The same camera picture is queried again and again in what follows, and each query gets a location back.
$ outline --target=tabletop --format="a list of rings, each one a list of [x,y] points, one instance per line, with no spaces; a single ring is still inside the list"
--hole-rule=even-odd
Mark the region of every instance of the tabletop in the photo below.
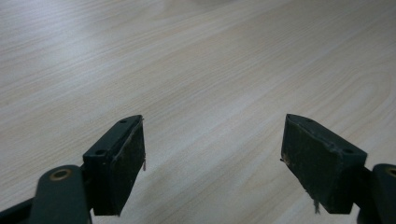
[[[138,114],[147,171],[93,223],[356,223],[279,161],[288,113],[396,163],[395,1],[1,1],[0,30],[0,210]]]

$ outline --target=screw hole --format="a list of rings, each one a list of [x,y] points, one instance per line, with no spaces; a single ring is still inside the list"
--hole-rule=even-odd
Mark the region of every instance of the screw hole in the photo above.
[[[99,149],[97,151],[95,151],[95,155],[97,156],[103,156],[106,154],[106,151],[104,149]]]
[[[388,174],[393,177],[396,177],[396,169],[395,168],[388,168]]]
[[[344,151],[345,153],[348,153],[348,154],[353,153],[353,150],[352,150],[352,149],[349,149],[349,148],[344,148],[343,151]]]
[[[63,180],[69,177],[72,174],[72,171],[69,169],[61,169],[53,172],[50,176],[49,179],[52,181],[58,181],[58,180]]]

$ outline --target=wood grain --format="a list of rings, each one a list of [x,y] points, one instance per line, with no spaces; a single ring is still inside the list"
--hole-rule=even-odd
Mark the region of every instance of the wood grain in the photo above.
[[[0,210],[117,120],[148,170],[94,223],[356,223],[279,161],[287,113],[396,163],[396,2],[0,2]]]

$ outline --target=dark green plastic part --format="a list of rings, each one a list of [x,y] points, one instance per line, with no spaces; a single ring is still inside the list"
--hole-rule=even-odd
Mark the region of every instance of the dark green plastic part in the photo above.
[[[349,214],[353,175],[367,153],[312,119],[286,116],[282,161],[315,202],[331,214]]]
[[[87,191],[97,216],[119,216],[145,161],[143,117],[117,122],[83,155]]]
[[[28,223],[91,223],[78,166],[60,166],[40,177]]]
[[[376,165],[371,176],[371,190],[382,223],[396,223],[396,166]]]

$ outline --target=wooden table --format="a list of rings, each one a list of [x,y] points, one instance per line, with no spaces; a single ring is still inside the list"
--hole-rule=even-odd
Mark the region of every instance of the wooden table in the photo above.
[[[148,170],[94,223],[356,223],[279,161],[287,113],[396,163],[396,1],[1,1],[0,30],[0,210],[135,114]]]

